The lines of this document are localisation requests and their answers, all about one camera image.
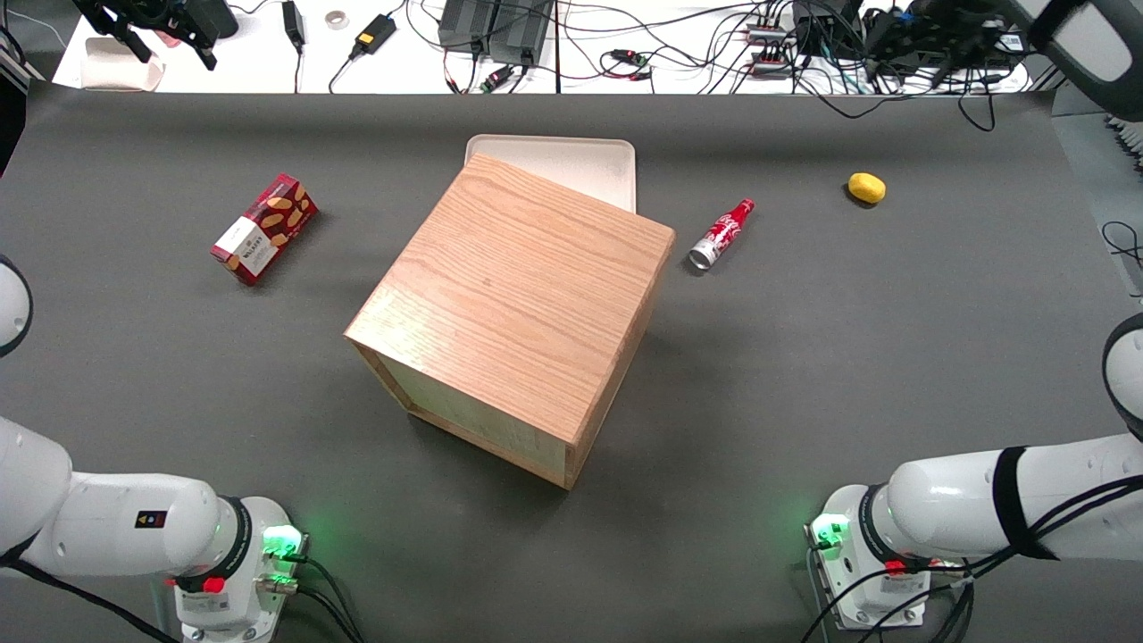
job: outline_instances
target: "dark gray mat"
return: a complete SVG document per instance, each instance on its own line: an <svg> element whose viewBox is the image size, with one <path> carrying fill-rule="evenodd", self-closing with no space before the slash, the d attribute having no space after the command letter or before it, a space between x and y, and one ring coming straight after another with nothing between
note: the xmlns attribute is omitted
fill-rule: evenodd
<svg viewBox="0 0 1143 643"><path fill-rule="evenodd" d="M40 88L0 182L38 305L0 410L79 471L278 499L378 642L797 641L800 525L833 489L1122 431L1100 355L1133 308L1042 101L998 98L982 134L944 99L847 121L810 97L513 98ZM672 266L569 495L409 420L341 338L486 131L631 140L680 259L759 202L710 274ZM888 182L876 209L842 194L855 170ZM278 171L323 214L248 289L208 249ZM85 585L150 611L143 580ZM142 641L0 588L6 643ZM1134 564L1014 561L967 641L1136 641L1141 589ZM280 641L337 640L288 611Z"/></svg>

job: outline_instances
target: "black power adapter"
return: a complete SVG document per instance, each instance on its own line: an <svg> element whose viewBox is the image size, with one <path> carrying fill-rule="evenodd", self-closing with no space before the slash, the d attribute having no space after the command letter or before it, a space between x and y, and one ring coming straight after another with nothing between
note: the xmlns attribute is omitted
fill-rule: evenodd
<svg viewBox="0 0 1143 643"><path fill-rule="evenodd" d="M378 14L353 40L350 59L360 58L365 54L375 54L395 31L397 23L393 22L393 18Z"/></svg>
<svg viewBox="0 0 1143 643"><path fill-rule="evenodd" d="M302 13L297 10L294 0L282 2L282 25L287 38L294 43L294 49L301 54L302 47L305 46L305 26L302 24Z"/></svg>

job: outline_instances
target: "white table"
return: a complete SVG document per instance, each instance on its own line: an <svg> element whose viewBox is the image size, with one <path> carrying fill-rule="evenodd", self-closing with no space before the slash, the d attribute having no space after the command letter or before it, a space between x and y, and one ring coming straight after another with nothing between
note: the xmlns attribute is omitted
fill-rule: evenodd
<svg viewBox="0 0 1143 643"><path fill-rule="evenodd" d="M387 13L400 0L296 0L305 22L307 43L302 64L301 91L326 93L330 78L345 62L353 39L365 25L378 13ZM256 0L230 0L251 9ZM869 0L868 7L889 8L893 0ZM634 14L644 23L654 23L682 17L705 8L716 6L712 2L696 3L685 0L626 0L617 3ZM446 57L440 48L425 42L416 31L425 38L437 41L437 23L429 16L439 17L443 0L409 0L401 10L393 14L398 31L373 56L363 56L354 62L342 74L335 90L338 94L448 94L441 69ZM592 9L585 5L560 3L561 23L567 25L560 30L561 72L569 77L586 77L596 73L599 55L612 49L634 49L650 51L658 42L646 30L622 14L601 9ZM720 21L735 13L749 11L752 7L721 9L684 22L653 27L660 39L679 47L696 58L708 58L706 53L711 35ZM339 31L333 31L325 24L325 16L330 10L342 10L350 18L350 24ZM166 73L159 83L158 91L170 93L291 93L294 90L294 69L296 54L282 32L281 7L277 0L270 0L253 16L234 11L239 22L239 32L215 46L218 65L214 71L203 67L198 56L186 46L168 48L153 32L143 31L143 41L165 63ZM720 31L729 30L737 24L738 18L724 23ZM541 56L541 66L552 70L555 66L555 47L553 46L554 25L549 25L547 45ZM782 27L792 29L792 9L789 5L782 10ZM594 33L580 30L606 30L632 27L629 31ZM584 53L581 53L569 40L575 40ZM86 21L72 35L71 43L64 53L59 69L53 79L56 83L80 87L80 65L88 38L97 37ZM744 34L733 34L730 43L716 59L718 65L740 67L750 59L750 51L758 47L748 47ZM682 61L677 51L664 51L668 56ZM447 64L453 78L463 87L472 70L470 54L449 53ZM499 63L483 57L478 64L475 82L479 82L501 67ZM660 94L695 94L709 80L711 70L686 69L662 57L652 61L654 67L654 88ZM840 73L823 58L814 58L812 69L807 71L804 82L812 85L822 94L841 94L842 88L849 93L858 93L852 82L846 82ZM716 80L722 74L717 69ZM733 73L728 74L714 90L727 94L737 85ZM1018 91L1029 85L1029 77L1023 65L1007 79L992 85L993 93ZM789 78L754 79L742 82L740 94L790 94L794 88ZM906 83L905 93L921 93L927 89L921 79ZM565 78L562 90L567 94L648 94L652 91L649 81L630 81L626 79L593 78L590 80L573 80ZM796 89L808 93L804 86ZM526 79L515 90L522 94L552 94L555 91L555 75L543 69L529 70ZM873 93L868 83L862 83L863 93Z"/></svg>

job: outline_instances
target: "white tray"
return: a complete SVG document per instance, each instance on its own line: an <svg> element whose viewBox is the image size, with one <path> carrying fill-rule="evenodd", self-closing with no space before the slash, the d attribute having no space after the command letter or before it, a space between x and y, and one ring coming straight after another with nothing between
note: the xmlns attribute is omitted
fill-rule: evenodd
<svg viewBox="0 0 1143 643"><path fill-rule="evenodd" d="M464 162L477 153L637 211L636 147L626 140L478 134L469 139Z"/></svg>

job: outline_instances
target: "wooden box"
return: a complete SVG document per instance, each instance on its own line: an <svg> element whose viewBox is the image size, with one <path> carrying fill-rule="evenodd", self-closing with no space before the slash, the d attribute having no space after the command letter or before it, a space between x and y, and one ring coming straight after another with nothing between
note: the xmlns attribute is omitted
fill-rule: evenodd
<svg viewBox="0 0 1143 643"><path fill-rule="evenodd" d="M345 338L411 415L572 489L674 231L474 155Z"/></svg>

